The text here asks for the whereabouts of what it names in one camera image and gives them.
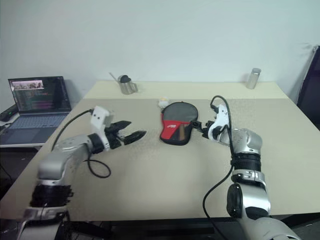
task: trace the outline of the table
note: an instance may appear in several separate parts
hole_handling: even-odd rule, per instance
[[[121,95],[117,83],[97,82],[3,197],[0,217],[22,217],[31,200],[39,161],[49,152],[58,131],[76,114],[96,105],[113,110],[114,121],[132,121],[125,130],[127,134],[140,129],[147,130],[147,134],[131,145],[94,156],[110,166],[110,178],[96,178],[86,164],[80,165],[72,185],[74,196],[68,205],[71,219],[121,221],[205,217],[202,198],[228,172],[229,149],[201,137],[196,131],[184,146],[161,142],[157,98],[167,96],[173,102],[178,96],[176,100],[194,104],[199,111],[198,120],[206,122],[214,119],[209,103],[216,94],[227,98],[233,126],[251,129],[263,139],[261,162],[271,214],[320,212],[320,191],[317,190],[320,132],[275,83],[259,83],[254,90],[246,89],[242,83],[152,85],[148,82],[139,83],[138,87],[139,93]],[[61,139],[90,134],[89,122],[89,115],[77,119]],[[227,189],[231,183],[228,179],[208,197],[207,209],[212,217],[228,217]]]

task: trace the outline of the black wire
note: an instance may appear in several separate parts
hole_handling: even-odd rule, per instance
[[[229,104],[227,102],[227,100],[223,97],[223,96],[220,96],[220,95],[216,95],[212,98],[211,102],[210,102],[210,107],[212,109],[216,109],[216,107],[213,105],[213,102],[216,98],[219,98],[221,99],[224,104],[225,104],[225,107],[228,111],[228,120],[229,120],[229,126],[226,125],[222,128],[222,131],[224,130],[224,128],[226,128],[227,130],[227,133],[228,133],[228,137],[229,137],[229,147],[230,147],[230,153],[231,153],[231,160],[234,159],[234,145],[233,145],[233,142],[232,142],[232,121],[231,121],[231,112],[230,112],[230,108],[229,108]],[[211,222],[211,224],[213,225],[213,228],[217,230],[217,232],[221,235],[221,237],[224,239],[224,240],[228,240],[226,238],[226,236],[219,230],[219,228],[217,228],[216,224],[214,223],[214,221],[211,219],[210,215],[208,214],[207,212],[207,209],[206,209],[206,199],[207,197],[209,196],[209,194],[215,190],[218,186],[220,186],[227,178],[229,178],[229,176],[231,175],[232,171],[233,171],[233,168],[234,166],[231,165],[231,168],[229,170],[229,172],[226,174],[226,176],[221,180],[219,181],[216,185],[214,185],[212,188],[210,188],[210,190],[204,195],[203,197],[203,200],[202,200],[202,208],[203,208],[203,211],[204,211],[204,214],[206,215],[206,217],[208,218],[208,220]]]
[[[220,95],[216,95],[212,98],[211,102],[210,102],[210,107],[213,105],[212,103],[214,102],[214,100],[216,98],[219,98],[221,99],[224,104],[225,104],[225,107],[228,111],[228,119],[229,119],[229,127],[227,126],[227,132],[228,132],[228,136],[229,136],[229,147],[230,147],[230,152],[231,152],[231,157],[233,158],[234,156],[234,144],[232,142],[232,121],[231,121],[231,112],[230,112],[230,108],[229,108],[229,104],[227,102],[227,100],[223,97],[223,96],[220,96]]]
[[[216,224],[214,223],[214,221],[211,219],[211,217],[209,216],[208,212],[207,212],[207,209],[206,209],[206,199],[207,197],[209,196],[209,194],[215,190],[218,186],[220,186],[227,178],[229,178],[230,174],[232,173],[232,170],[233,170],[233,166],[231,166],[229,172],[227,173],[227,175],[225,175],[225,177],[219,181],[216,185],[214,185],[212,188],[210,188],[210,190],[204,195],[203,197],[203,200],[202,200],[202,208],[203,208],[203,211],[204,211],[204,214],[206,215],[206,217],[209,219],[209,221],[211,222],[211,224],[213,225],[213,227],[217,230],[217,232],[221,235],[221,237],[224,239],[224,240],[228,240],[224,235],[223,233],[219,230],[219,228],[217,228]]]
[[[92,109],[88,109],[88,110],[85,110],[81,113],[79,113],[78,115],[76,115],[74,118],[72,118],[70,121],[68,121],[64,127],[60,130],[60,132],[58,133],[58,135],[56,136],[54,142],[53,142],[53,145],[52,145],[52,148],[51,148],[51,151],[55,148],[56,144],[57,144],[57,141],[58,139],[60,138],[61,134],[64,132],[64,130],[68,127],[69,124],[71,124],[74,120],[76,120],[77,118],[81,117],[82,115],[86,114],[86,113],[91,113],[92,114],[93,110]]]
[[[79,114],[76,115],[74,118],[72,118],[70,121],[68,121],[68,122],[64,125],[64,127],[60,130],[60,132],[58,133],[58,135],[56,136],[56,138],[55,138],[55,140],[54,140],[54,142],[53,142],[51,151],[55,148],[58,139],[60,138],[61,134],[64,132],[64,130],[67,128],[67,126],[68,126],[69,124],[71,124],[74,120],[76,120],[77,118],[81,117],[82,115],[84,115],[84,114],[86,114],[86,113],[92,113],[92,112],[93,112],[92,109],[85,110],[84,112],[79,113]],[[89,168],[90,172],[91,172],[94,176],[96,176],[97,178],[106,179],[106,178],[110,177],[110,175],[111,175],[111,169],[110,169],[110,167],[109,167],[108,165],[106,165],[105,163],[103,163],[102,161],[90,159],[90,158],[91,158],[91,155],[92,155],[92,154],[91,154],[91,151],[90,151],[88,145],[85,145],[85,146],[86,146],[87,151],[88,151],[88,159],[85,160],[85,162],[87,162],[88,168]],[[94,170],[92,169],[92,167],[91,167],[91,162],[95,162],[95,163],[102,164],[103,166],[105,166],[105,167],[108,169],[109,173],[108,173],[107,175],[99,175],[99,174],[95,173],[95,171],[94,171]]]
[[[10,174],[5,170],[5,168],[0,164],[0,167],[2,168],[2,170],[5,172],[5,174],[9,177],[10,180],[10,184],[14,184],[14,181],[12,180],[12,177],[10,176]]]
[[[110,175],[111,175],[111,169],[110,169],[110,167],[109,167],[107,164],[105,164],[104,162],[102,162],[102,161],[90,159],[90,158],[91,158],[91,155],[92,155],[92,154],[91,154],[91,151],[90,151],[89,146],[88,146],[87,144],[86,144],[85,146],[86,146],[86,149],[87,149],[87,151],[88,151],[88,159],[85,160],[85,162],[87,162],[88,168],[89,168],[90,172],[91,172],[94,176],[96,176],[97,178],[100,178],[100,179],[106,179],[106,178],[110,177]],[[97,174],[97,173],[92,169],[92,167],[91,167],[91,162],[95,162],[95,163],[98,163],[98,164],[101,164],[101,165],[105,166],[105,167],[108,169],[109,173],[108,173],[107,175],[99,175],[99,174]]]

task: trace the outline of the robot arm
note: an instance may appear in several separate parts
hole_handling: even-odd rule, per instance
[[[71,184],[78,166],[89,161],[92,154],[118,148],[122,143],[128,145],[146,134],[146,131],[136,131],[124,136],[120,131],[131,122],[111,123],[112,118],[109,111],[96,106],[90,121],[93,133],[58,142],[40,162],[36,186],[24,212],[18,240],[59,239],[56,235],[63,226],[63,219],[69,218],[67,203],[73,196]]]
[[[203,137],[229,146],[230,113],[222,104],[211,104],[211,108],[216,112],[216,121],[208,121],[205,128],[196,121],[193,127],[202,132]],[[227,212],[238,220],[248,240],[300,240],[287,225],[269,216],[271,204],[265,175],[261,172],[261,137],[246,128],[231,131],[231,165],[234,167],[231,180],[234,183],[227,193]]]

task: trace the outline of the monitor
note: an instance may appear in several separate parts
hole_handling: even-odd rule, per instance
[[[71,111],[62,76],[12,78],[8,81],[20,114]]]

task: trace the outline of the metal cup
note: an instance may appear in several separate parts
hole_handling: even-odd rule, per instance
[[[129,95],[138,92],[137,84],[132,82],[127,75],[119,76],[117,82],[119,83],[123,94]]]
[[[254,89],[256,87],[260,73],[261,73],[260,68],[252,68],[248,82],[246,83],[246,87],[248,89]]]

